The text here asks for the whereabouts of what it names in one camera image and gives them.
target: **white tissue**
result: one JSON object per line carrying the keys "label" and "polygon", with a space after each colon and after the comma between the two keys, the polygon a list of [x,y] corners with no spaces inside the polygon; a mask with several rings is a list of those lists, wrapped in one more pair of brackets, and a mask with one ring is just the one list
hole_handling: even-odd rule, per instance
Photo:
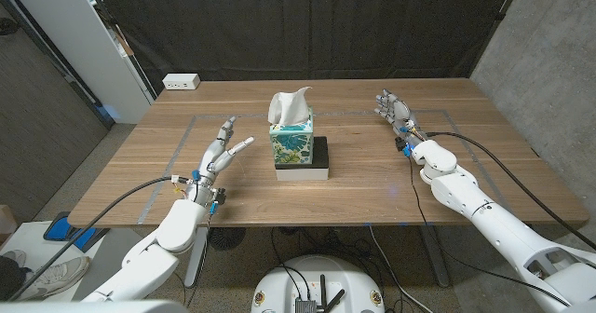
{"label": "white tissue", "polygon": [[308,120],[308,105],[305,92],[310,87],[300,88],[293,93],[280,92],[273,96],[269,105],[269,123],[295,125]]}

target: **concrete wall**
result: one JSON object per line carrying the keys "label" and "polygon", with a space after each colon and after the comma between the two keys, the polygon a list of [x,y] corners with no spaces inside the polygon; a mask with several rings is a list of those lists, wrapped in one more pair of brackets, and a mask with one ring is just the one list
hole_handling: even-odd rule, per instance
{"label": "concrete wall", "polygon": [[471,79],[596,217],[596,0],[514,0]]}

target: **black cable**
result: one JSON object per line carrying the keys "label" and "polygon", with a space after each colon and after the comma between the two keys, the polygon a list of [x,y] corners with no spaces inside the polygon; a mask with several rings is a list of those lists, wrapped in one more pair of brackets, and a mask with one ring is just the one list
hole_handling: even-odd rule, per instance
{"label": "black cable", "polygon": [[[318,250],[323,250],[323,251],[329,250],[329,251],[333,251],[333,252],[336,252],[336,253],[340,253],[340,254],[343,254],[343,255],[346,255],[346,256],[349,256],[349,257],[355,258],[357,261],[359,261],[359,262],[362,264],[363,268],[366,270],[366,273],[367,273],[369,276],[371,275],[371,272],[370,272],[370,270],[368,269],[368,267],[367,267],[367,266],[366,266],[366,265],[363,263],[363,261],[361,260],[361,257],[364,257],[364,256],[358,256],[356,253],[353,253],[353,252],[350,252],[350,251],[346,251],[346,252],[344,252],[344,251],[340,251],[340,250],[338,250],[338,249],[335,249],[334,247],[332,247],[332,246],[330,246],[330,245],[323,245],[323,244],[320,244],[320,243],[318,243],[318,242],[317,242],[317,241],[316,241],[316,240],[315,240],[315,239],[314,239],[314,238],[313,238],[313,237],[312,237],[312,236],[311,236],[311,235],[310,235],[310,234],[309,234],[309,233],[306,231],[306,229],[305,229],[305,228],[301,228],[301,229],[302,229],[302,230],[301,230],[301,233],[305,234],[306,240],[308,240],[308,241],[310,242],[310,244],[312,244],[312,245],[313,245],[313,246],[314,246],[316,249],[318,249]],[[362,239],[362,238],[361,238],[361,239],[359,239],[359,240],[362,240],[362,241],[366,242],[366,243],[367,243],[367,245],[371,245],[371,243],[370,243],[369,241],[365,240],[365,239]],[[350,245],[347,245],[347,244],[343,243],[343,242],[342,242],[342,241],[341,241],[339,238],[338,238],[337,242],[338,242],[338,243],[340,243],[340,244],[341,244],[341,245],[343,245],[343,246],[350,247]],[[357,251],[359,251],[359,249],[356,247],[356,245],[351,245],[351,247],[354,247],[354,248],[355,248]],[[376,257],[376,258],[378,258],[379,260],[381,260],[381,259],[382,259],[382,257],[381,257],[380,255],[378,255],[378,254],[374,254],[374,253],[372,253],[372,252],[368,252],[367,254],[368,254],[369,256],[371,256],[371,257]],[[382,292],[382,296],[385,298],[385,296],[384,296],[384,293],[385,293],[385,284],[384,284],[384,282],[383,282],[383,276],[382,276],[382,273],[381,273],[381,271],[380,271],[380,268],[379,268],[378,264],[377,264],[377,263],[375,263],[373,260],[370,260],[370,259],[364,259],[364,261],[367,261],[367,262],[371,263],[371,264],[372,264],[372,265],[374,265],[374,267],[376,268],[376,270],[377,270],[377,272],[378,272],[378,274],[379,274],[379,282],[380,282],[380,284],[381,284],[381,292]],[[385,264],[385,263],[384,263],[382,260],[381,260],[381,264],[382,264],[382,266],[384,266],[384,267],[385,267],[385,271],[386,271],[386,272],[387,272],[387,273],[390,275],[390,274],[391,274],[391,271],[389,270],[388,266],[387,266],[387,265],[386,265],[386,264]],[[411,309],[411,310],[412,310],[412,312],[413,312],[413,307],[412,307],[412,304],[410,304],[410,302],[408,302],[407,300],[405,300],[405,299],[403,298],[403,292],[402,292],[401,290],[400,290],[400,299],[398,299],[398,301],[396,301],[396,303],[397,303],[397,302],[400,302],[400,301],[401,301],[401,305],[400,305],[400,312],[402,312],[402,311],[403,311],[403,302],[405,302],[406,304],[408,304],[408,306],[410,307],[410,309]]]}
{"label": "black cable", "polygon": [[[52,258],[49,259],[49,261],[47,261],[47,263],[45,263],[42,267],[40,267],[37,272],[35,272],[35,274],[27,281],[25,281],[25,283],[20,287],[20,289],[18,291],[16,291],[14,294],[12,294],[12,296],[10,298],[8,298],[8,301],[15,301],[19,298],[19,296],[25,292],[25,290],[27,290],[27,288],[29,288],[38,278],[39,276],[41,276],[44,272],[46,272],[46,270],[54,263],[56,262],[56,260],[58,258],[60,258],[60,256],[62,256],[62,254],[64,252],[66,252],[66,250],[68,250],[68,248],[70,248],[70,246],[72,246],[80,237],[83,236],[83,234],[85,234],[94,224],[96,224],[98,221],[100,221],[100,219],[103,217],[103,215],[105,215],[108,211],[110,211],[115,205],[117,205],[120,201],[122,201],[123,199],[125,199],[126,197],[130,196],[131,194],[151,185],[151,184],[155,184],[155,183],[159,183],[159,182],[165,182],[171,180],[171,176],[169,177],[161,177],[161,178],[157,178],[154,179],[150,182],[144,183],[144,184],[140,184],[139,186],[131,189],[130,191],[128,191],[127,193],[123,194],[122,196],[120,196],[119,198],[117,198],[116,200],[112,201],[111,204],[109,204],[102,212],[100,212],[93,220],[91,220],[90,223],[88,223],[88,225],[86,225],[83,229],[79,230],[68,242],[66,242],[66,244],[62,247],[62,249],[60,249],[58,252],[56,252],[56,254],[54,254],[54,256],[52,256]],[[178,180],[180,183],[186,183],[188,181],[187,178],[183,178],[180,177]]]}
{"label": "black cable", "polygon": [[[301,231],[302,233],[305,234],[306,239],[310,242],[310,244],[312,244],[317,251],[333,251],[335,253],[344,255],[344,256],[348,256],[351,257],[353,259],[355,259],[356,261],[358,261],[361,265],[362,268],[364,269],[364,271],[366,272],[367,275],[369,275],[369,277],[372,278],[371,276],[371,270],[364,264],[364,262],[368,262],[370,264],[372,264],[374,266],[374,268],[376,269],[377,274],[379,275],[379,284],[380,284],[380,290],[381,290],[381,296],[383,298],[385,298],[385,282],[383,281],[383,273],[381,272],[381,269],[379,268],[379,265],[377,263],[375,263],[373,260],[371,260],[368,257],[377,257],[377,258],[381,258],[378,255],[375,255],[371,252],[372,250],[372,246],[371,243],[363,238],[359,238],[356,242],[358,241],[363,241],[367,244],[367,246],[369,247],[369,251],[366,253],[362,253],[362,254],[358,254],[355,252],[351,252],[350,250],[346,249],[345,251],[339,250],[334,248],[332,245],[323,245],[318,243],[312,236],[310,236],[310,234],[306,231],[305,228],[303,228],[303,230]],[[345,244],[344,242],[342,242],[338,237],[335,237],[336,241],[335,243],[338,243],[340,246],[344,247],[344,248],[354,248],[356,249],[358,252],[362,252],[355,244],[354,245],[349,245],[349,244]]]}
{"label": "black cable", "polygon": [[306,282],[306,278],[305,276],[302,275],[302,273],[300,273],[300,271],[296,270],[295,268],[291,267],[291,266],[287,266],[287,265],[280,265],[280,266],[276,266],[276,267],[283,267],[286,269],[286,271],[288,271],[287,269],[290,269],[291,271],[295,272],[298,274],[298,276],[300,276],[300,278],[302,278],[302,281],[305,283],[306,285],[306,292],[307,292],[307,299],[310,300],[310,290],[308,290],[308,283]]}
{"label": "black cable", "polygon": [[198,197],[198,181],[195,181],[195,200],[193,200],[193,202],[196,203],[197,197]]}
{"label": "black cable", "polygon": [[[412,189],[413,189],[413,192],[414,192],[414,193],[415,193],[415,195],[416,195],[416,201],[417,201],[417,203],[418,203],[418,210],[420,210],[420,214],[422,215],[422,219],[424,220],[424,222],[425,222],[425,225],[428,225],[428,223],[427,223],[427,218],[425,217],[425,214],[422,212],[422,207],[420,207],[420,197],[418,196],[418,192],[416,191],[416,186],[413,184],[413,165],[412,165],[412,159],[411,159],[410,157],[408,157],[408,160],[410,161],[410,184],[412,184]],[[551,297],[551,298],[555,299],[555,300],[556,300],[556,301],[558,301],[559,303],[561,303],[561,304],[563,304],[563,305],[565,305],[565,306],[569,306],[569,304],[567,304],[567,303],[566,303],[564,300],[562,300],[562,299],[561,299],[561,298],[559,298],[558,296],[556,296],[556,295],[554,295],[554,294],[552,294],[552,293],[550,293],[550,292],[548,292],[548,291],[546,291],[546,290],[544,290],[544,289],[541,289],[541,288],[539,288],[539,287],[537,287],[537,286],[535,286],[535,285],[528,284],[527,282],[524,282],[524,281],[521,281],[521,280],[517,280],[517,279],[513,279],[513,278],[510,278],[510,277],[507,277],[507,276],[499,275],[499,274],[496,274],[496,273],[494,273],[494,272],[491,272],[491,271],[488,271],[488,270],[484,270],[484,269],[481,269],[481,268],[479,268],[479,267],[477,267],[477,266],[470,265],[470,264],[468,264],[468,263],[466,263],[466,262],[460,261],[459,259],[455,258],[453,255],[451,255],[449,252],[447,252],[447,251],[446,251],[446,250],[445,250],[445,249],[444,249],[444,248],[443,248],[443,247],[440,245],[440,243],[437,241],[437,239],[435,238],[435,236],[434,236],[434,235],[432,235],[432,234],[431,234],[431,235],[430,235],[430,237],[431,237],[431,238],[432,238],[432,239],[435,241],[435,243],[437,244],[437,246],[438,246],[438,247],[439,247],[439,248],[440,248],[440,249],[441,249],[441,250],[442,250],[442,251],[443,251],[443,252],[444,252],[444,253],[445,253],[447,256],[451,257],[452,259],[454,259],[456,262],[458,262],[458,263],[459,263],[459,264],[461,264],[461,265],[465,265],[465,266],[467,266],[467,267],[470,267],[470,268],[472,268],[472,269],[474,269],[474,270],[477,270],[477,271],[483,272],[483,273],[485,273],[485,274],[488,274],[488,275],[491,275],[491,276],[495,276],[495,277],[499,277],[499,278],[501,278],[501,279],[506,279],[506,280],[509,280],[509,281],[513,281],[513,282],[516,282],[516,283],[518,283],[518,284],[521,284],[521,285],[523,285],[523,286],[527,286],[527,287],[529,287],[529,288],[532,288],[532,289],[538,290],[538,291],[540,291],[540,292],[542,292],[542,293],[544,293],[544,294],[548,295],[549,297]]]}
{"label": "black cable", "polygon": [[469,143],[472,143],[472,144],[478,146],[482,151],[484,151],[486,153],[486,155],[488,155],[490,158],[492,158],[494,160],[494,162],[499,167],[501,167],[501,169],[503,169],[503,171],[509,176],[509,178],[511,178],[513,180],[513,182],[515,184],[517,184],[521,188],[521,190],[523,190],[523,192],[525,192],[525,194],[528,195],[528,197],[530,197],[538,206],[540,206],[541,209],[543,209],[546,213],[548,213],[560,225],[565,227],[565,229],[569,230],[572,234],[577,236],[579,239],[584,241],[584,243],[588,244],[593,250],[596,251],[596,243],[591,241],[589,238],[586,238],[583,234],[581,234],[580,232],[575,230],[573,227],[571,227],[562,218],[560,218],[559,215],[557,215],[554,211],[551,211],[547,205],[545,205],[542,201],[540,201],[540,199],[537,196],[535,196],[532,192],[530,192],[530,190],[513,173],[511,173],[511,171],[505,166],[505,164],[503,164],[495,155],[493,155],[493,153],[491,153],[482,144],[480,144],[464,135],[460,135],[455,132],[439,131],[439,132],[428,132],[427,133],[428,137],[432,137],[432,136],[436,136],[436,135],[454,136],[454,137],[460,138],[466,142],[469,142]]}
{"label": "black cable", "polygon": [[186,304],[186,288],[184,287],[184,280],[176,272],[174,272],[174,276],[176,276],[180,280],[180,283],[183,285],[183,293],[184,293],[183,305],[185,305]]}
{"label": "black cable", "polygon": [[413,307],[412,304],[410,304],[409,302],[403,300],[402,298],[398,299],[395,301],[395,303],[393,304],[393,307],[388,308],[385,310],[385,313],[389,313],[389,312],[393,312],[393,313],[397,313],[397,311],[395,310],[395,305],[397,305],[398,303],[400,303],[400,313],[403,312],[403,303],[408,304],[408,306],[410,307],[411,312],[413,313]]}
{"label": "black cable", "polygon": [[[298,299],[302,300],[302,295],[300,294],[300,288],[298,287],[298,284],[296,284],[296,280],[294,280],[294,277],[291,276],[290,271],[288,271],[288,266],[285,266],[283,264],[283,262],[281,262],[281,257],[279,257],[279,253],[278,253],[278,249],[276,248],[276,242],[273,240],[273,230],[275,229],[275,227],[271,228],[271,245],[273,246],[273,252],[276,254],[276,257],[278,258],[278,262],[281,264],[281,267],[284,268],[284,270],[286,270],[286,272],[288,273],[288,276],[290,276],[291,281],[294,283],[294,286],[296,287],[296,290],[298,291]],[[306,290],[308,291],[308,295],[307,295],[307,299],[310,300],[310,290],[308,289],[308,283],[305,280],[305,285],[306,285]]]}

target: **wire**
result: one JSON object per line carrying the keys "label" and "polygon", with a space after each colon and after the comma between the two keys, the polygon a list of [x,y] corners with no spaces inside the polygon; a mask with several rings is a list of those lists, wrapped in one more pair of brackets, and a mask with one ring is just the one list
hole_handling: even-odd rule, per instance
{"label": "wire", "polygon": [[[291,276],[290,271],[288,271],[289,267],[285,266],[283,264],[283,262],[281,262],[281,257],[279,257],[279,253],[278,253],[278,249],[276,248],[276,242],[273,240],[273,230],[275,229],[275,227],[271,228],[271,245],[273,246],[273,251],[276,254],[276,257],[278,258],[278,262],[281,264],[281,267],[283,267],[286,272],[288,273],[288,276],[290,276],[291,281],[294,283],[294,286],[296,287],[296,290],[298,291],[298,299],[302,300],[302,294],[300,293],[300,288],[298,287],[298,284],[296,284],[296,280],[294,280],[294,277]],[[310,300],[310,289],[308,289],[308,283],[305,280],[305,285],[306,285],[306,291],[307,291],[307,295],[306,298],[308,300]]]}
{"label": "wire", "polygon": [[174,185],[174,193],[180,192],[183,194],[184,198],[188,198],[188,195],[186,194],[186,192],[183,189],[181,189],[180,187],[178,187],[178,185],[176,183],[172,182],[171,184]]}
{"label": "wire", "polygon": [[371,237],[372,237],[372,240],[374,241],[374,245],[376,245],[376,248],[383,255],[383,258],[385,259],[385,263],[387,264],[387,266],[389,267],[389,271],[391,272],[391,278],[393,278],[393,280],[395,281],[395,283],[400,288],[401,292],[403,294],[405,294],[405,296],[407,296],[410,300],[412,300],[417,306],[419,306],[420,308],[424,309],[426,312],[433,313],[432,310],[430,310],[430,308],[424,306],[421,302],[419,302],[418,300],[416,300],[416,298],[412,297],[409,293],[407,293],[405,290],[403,290],[403,288],[401,287],[400,283],[398,282],[398,278],[395,276],[395,273],[393,272],[393,268],[391,267],[391,264],[389,263],[389,260],[387,259],[387,256],[385,256],[385,252],[383,251],[383,249],[379,245],[379,242],[377,242],[376,237],[374,236],[373,226],[372,225],[369,225],[369,229],[371,230]]}
{"label": "wire", "polygon": [[[383,282],[383,274],[381,273],[381,270],[380,270],[380,268],[379,268],[379,266],[378,266],[377,263],[375,263],[373,260],[371,260],[369,258],[365,258],[365,257],[376,257],[376,258],[379,258],[382,261],[382,257],[380,255],[374,254],[372,252],[371,243],[369,241],[367,241],[367,240],[365,240],[363,238],[360,238],[360,239],[357,239],[356,240],[355,244],[349,245],[349,244],[345,244],[338,237],[335,236],[335,241],[332,242],[332,244],[323,245],[323,244],[318,243],[314,238],[312,238],[312,236],[310,236],[310,234],[306,231],[306,228],[301,228],[301,231],[299,232],[299,235],[300,235],[300,233],[305,234],[306,239],[316,248],[317,251],[318,250],[322,250],[322,251],[333,251],[335,253],[339,253],[339,254],[342,254],[342,255],[346,255],[346,256],[355,258],[358,262],[360,262],[360,264],[363,266],[363,268],[366,270],[366,273],[369,276],[371,275],[371,272],[368,269],[368,267],[363,263],[362,258],[364,258],[364,261],[371,263],[375,267],[375,269],[377,270],[377,273],[379,274],[379,283],[381,285],[380,286],[380,288],[381,288],[381,295],[382,295],[383,298],[385,298],[385,284]],[[369,249],[367,251],[365,251],[363,249],[362,250],[359,249],[356,246],[356,243],[358,243],[359,241],[362,241],[362,242],[366,243],[367,248],[369,248]],[[346,251],[335,249],[333,247],[333,243],[338,243],[342,247],[345,247],[345,248],[354,248],[359,253],[351,252],[348,249],[346,249]],[[383,263],[383,262],[381,262],[381,265],[384,266],[385,269],[386,269],[386,272],[388,274],[390,274],[391,271],[389,270],[389,268],[387,267],[387,265],[385,263]],[[403,299],[403,292],[402,291],[400,291],[400,299],[398,299],[398,301],[396,301],[396,303],[398,303],[398,302],[401,302],[400,312],[403,312],[403,303],[404,302],[410,307],[411,311],[413,312],[412,305],[408,301],[406,301],[406,300]]]}
{"label": "wire", "polygon": [[193,202],[196,203],[196,198],[198,197],[198,181],[195,181],[195,199]]}
{"label": "wire", "polygon": [[[47,263],[45,263],[42,267],[40,267],[37,272],[35,272],[35,274],[27,281],[25,281],[25,283],[20,287],[20,289],[18,291],[16,291],[14,294],[12,294],[12,296],[10,298],[8,298],[8,301],[15,301],[19,298],[19,296],[25,292],[25,290],[27,290],[27,288],[29,288],[37,279],[39,279],[39,277],[46,272],[46,270],[54,263],[56,262],[56,260],[58,258],[60,258],[60,256],[62,256],[62,254],[64,252],[66,252],[66,250],[68,250],[68,248],[70,248],[70,246],[72,246],[80,237],[83,236],[83,234],[85,234],[94,224],[96,224],[98,221],[100,221],[100,219],[103,217],[103,215],[105,215],[108,211],[110,211],[115,205],[117,205],[120,201],[124,200],[126,197],[130,196],[131,194],[151,185],[151,184],[155,184],[155,183],[159,183],[159,182],[164,182],[164,181],[168,181],[171,180],[171,176],[168,177],[161,177],[161,178],[157,178],[154,179],[152,181],[149,181],[147,183],[144,184],[140,184],[139,186],[131,189],[130,191],[128,191],[127,193],[123,194],[122,196],[120,196],[119,198],[117,198],[116,200],[112,201],[111,204],[109,204],[102,212],[100,212],[93,220],[91,220],[91,222],[88,223],[88,225],[86,225],[83,229],[79,230],[68,242],[66,242],[66,244],[62,247],[62,249],[60,249],[58,252],[56,252],[56,254],[54,254],[54,256],[52,256],[52,258],[49,259],[49,261],[47,261]],[[181,183],[188,181],[187,178],[183,178],[180,177],[179,181]]]}
{"label": "wire", "polygon": [[420,135],[420,133],[418,133],[418,130],[416,130],[416,128],[412,128],[412,131],[410,131],[410,133],[412,133],[414,136],[419,138],[421,141],[426,141],[425,138],[422,137],[422,135]]}
{"label": "wire", "polygon": [[209,214],[209,220],[207,220],[207,239],[205,239],[205,245],[203,246],[203,256],[201,258],[201,267],[198,269],[198,275],[196,275],[196,285],[195,285],[195,289],[193,290],[193,294],[191,294],[190,296],[190,300],[188,301],[188,304],[186,304],[186,308],[190,307],[190,304],[193,302],[193,299],[195,298],[195,294],[196,294],[196,290],[198,289],[198,281],[201,279],[201,274],[203,273],[203,265],[205,264],[205,260],[207,259],[207,242],[209,242],[209,229],[210,229],[210,225],[211,225],[211,216],[213,216],[213,214]]}
{"label": "wire", "polygon": [[436,136],[436,135],[454,136],[454,137],[460,138],[466,142],[469,142],[469,143],[472,143],[472,144],[478,146],[482,151],[484,151],[486,153],[486,155],[488,155],[490,158],[492,158],[494,160],[494,162],[499,167],[501,167],[501,169],[503,169],[503,171],[509,176],[509,178],[511,178],[513,180],[513,182],[515,184],[517,184],[521,188],[521,190],[523,190],[523,192],[525,192],[525,194],[528,195],[528,197],[530,197],[538,206],[540,206],[541,209],[543,209],[546,213],[548,213],[560,225],[565,227],[565,229],[569,230],[572,234],[577,236],[579,239],[584,241],[584,243],[588,244],[593,250],[596,251],[596,243],[591,241],[589,238],[586,238],[583,234],[581,234],[580,232],[575,230],[573,227],[571,227],[562,218],[560,218],[559,215],[557,215],[554,211],[551,211],[547,205],[545,205],[542,201],[540,201],[540,199],[537,196],[535,196],[532,192],[530,192],[530,190],[505,166],[505,164],[503,164],[495,155],[493,155],[493,153],[491,153],[482,144],[480,144],[464,135],[461,135],[461,134],[458,134],[455,132],[439,131],[439,132],[428,132],[427,133],[428,137],[432,137],[432,136]]}
{"label": "wire", "polygon": [[[408,157],[408,159],[410,160],[410,183],[412,184],[413,192],[414,192],[414,194],[416,195],[416,201],[417,201],[417,203],[418,203],[418,210],[420,210],[420,214],[422,215],[422,219],[424,220],[424,222],[425,222],[425,225],[426,225],[426,226],[428,226],[428,223],[427,223],[427,218],[425,217],[425,214],[422,212],[422,207],[420,207],[420,197],[418,196],[418,192],[416,191],[416,186],[413,184],[413,165],[412,165],[412,159],[411,159],[410,157]],[[467,267],[473,268],[474,270],[477,270],[477,271],[483,272],[483,273],[485,273],[485,274],[488,274],[488,275],[491,275],[491,276],[495,276],[495,277],[499,277],[499,278],[501,278],[501,279],[506,279],[506,280],[509,280],[509,281],[513,281],[513,282],[516,282],[516,283],[518,283],[518,284],[521,284],[521,285],[527,286],[527,287],[529,287],[529,288],[532,288],[532,289],[538,290],[538,291],[540,291],[540,292],[542,292],[542,293],[544,293],[544,294],[548,295],[549,297],[551,297],[551,298],[555,299],[555,300],[556,300],[556,301],[558,301],[559,303],[561,303],[561,304],[563,304],[563,305],[565,305],[565,306],[569,306],[569,304],[567,304],[567,302],[565,302],[564,300],[562,300],[562,299],[561,299],[561,298],[559,298],[558,296],[556,296],[556,295],[554,295],[554,294],[552,294],[552,293],[550,293],[550,292],[548,292],[548,291],[546,291],[546,290],[544,290],[544,289],[542,289],[542,288],[539,288],[539,287],[537,287],[537,286],[535,286],[535,285],[528,284],[527,282],[524,282],[524,281],[521,281],[521,280],[517,280],[517,279],[513,279],[513,278],[510,278],[510,277],[507,277],[507,276],[499,275],[499,274],[496,274],[496,273],[494,273],[494,272],[491,272],[491,271],[488,271],[488,270],[484,270],[484,269],[482,269],[482,268],[479,268],[479,267],[477,267],[477,266],[470,265],[470,264],[468,264],[468,263],[466,263],[466,262],[460,261],[459,259],[455,258],[453,255],[451,255],[449,252],[447,252],[447,251],[446,251],[446,250],[445,250],[445,249],[444,249],[444,248],[443,248],[443,247],[440,245],[439,241],[438,241],[438,240],[435,238],[435,236],[434,236],[434,235],[432,235],[432,234],[431,234],[431,235],[430,235],[430,237],[431,237],[431,238],[432,238],[432,239],[435,241],[435,243],[437,244],[437,246],[438,246],[438,247],[439,247],[439,248],[440,248],[440,249],[441,249],[443,252],[445,252],[445,254],[446,254],[447,256],[451,257],[452,259],[454,259],[456,262],[458,262],[458,263],[459,263],[459,264],[461,264],[461,265],[465,265],[465,266],[467,266]]]}
{"label": "wire", "polygon": [[183,293],[184,293],[184,300],[183,300],[183,305],[186,304],[186,288],[184,287],[184,280],[182,277],[180,277],[179,274],[177,274],[176,272],[174,272],[174,276],[176,276],[179,280],[180,283],[183,285]]}

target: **black curtain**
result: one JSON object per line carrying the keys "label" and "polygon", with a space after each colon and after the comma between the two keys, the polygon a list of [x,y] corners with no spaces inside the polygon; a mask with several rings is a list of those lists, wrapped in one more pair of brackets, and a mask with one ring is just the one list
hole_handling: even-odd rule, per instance
{"label": "black curtain", "polygon": [[103,0],[156,88],[467,76],[505,0]]}

